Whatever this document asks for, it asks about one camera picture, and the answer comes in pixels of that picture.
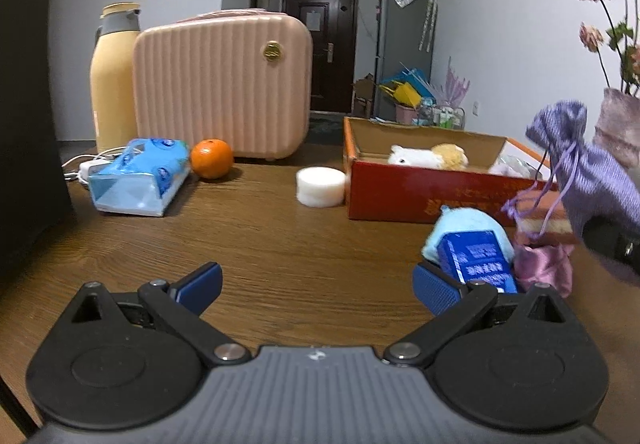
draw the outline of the light blue plush toy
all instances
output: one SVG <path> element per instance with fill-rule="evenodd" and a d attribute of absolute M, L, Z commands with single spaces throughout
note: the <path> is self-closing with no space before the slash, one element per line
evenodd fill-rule
<path fill-rule="evenodd" d="M 497 221 L 489 217 L 483 211 L 474 208 L 450 209 L 443 206 L 442 215 L 433 227 L 431 235 L 427 238 L 422 255 L 425 259 L 435 264 L 440 263 L 438 258 L 438 244 L 446 233 L 459 233 L 460 231 L 493 231 L 500 244 L 504 259 L 511 264 L 513 262 L 513 246 L 504 229 Z"/>

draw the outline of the yellow thermos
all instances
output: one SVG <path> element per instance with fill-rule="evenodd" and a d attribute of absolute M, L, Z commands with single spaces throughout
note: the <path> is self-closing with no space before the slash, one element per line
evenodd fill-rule
<path fill-rule="evenodd" d="M 138 137 L 133 101 L 133 46 L 140 34 L 140 5 L 105 7 L 91 62 L 91 103 L 98 151 Z"/>

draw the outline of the orange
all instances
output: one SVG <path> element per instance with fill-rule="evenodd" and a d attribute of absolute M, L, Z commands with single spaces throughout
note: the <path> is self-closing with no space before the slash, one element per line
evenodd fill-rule
<path fill-rule="evenodd" d="M 191 150 L 191 168 L 203 179 L 218 179 L 234 166 L 231 147 L 220 139 L 205 139 Z"/>

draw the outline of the wooden table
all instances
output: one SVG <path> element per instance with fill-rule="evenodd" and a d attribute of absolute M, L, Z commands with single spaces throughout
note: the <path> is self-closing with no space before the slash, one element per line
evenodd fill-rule
<path fill-rule="evenodd" d="M 190 180 L 164 218 L 104 215 L 70 185 L 77 218 L 37 244 L 0 282 L 0 373 L 31 409 L 27 364 L 85 281 L 135 291 L 175 280 L 209 260 L 224 269 L 206 321 L 248 345 L 388 343 L 431 315 L 414 298 L 411 271 L 430 227 L 350 221 L 344 208 L 295 200 L 300 166 L 340 167 L 339 147 L 308 145 L 278 164 L 238 164 L 221 183 Z M 616 442 L 640 440 L 640 292 L 610 278 L 577 249 L 571 304 L 607 358 L 610 390 L 597 426 Z M 5 444 L 20 434 L 0 415 Z"/>

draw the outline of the pink suitcase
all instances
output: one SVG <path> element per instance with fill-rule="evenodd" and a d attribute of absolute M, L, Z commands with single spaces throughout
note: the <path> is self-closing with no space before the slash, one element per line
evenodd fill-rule
<path fill-rule="evenodd" d="M 238 10 L 151 28 L 134 49 L 138 135 L 216 138 L 281 159 L 308 130 L 312 39 L 288 15 Z"/>

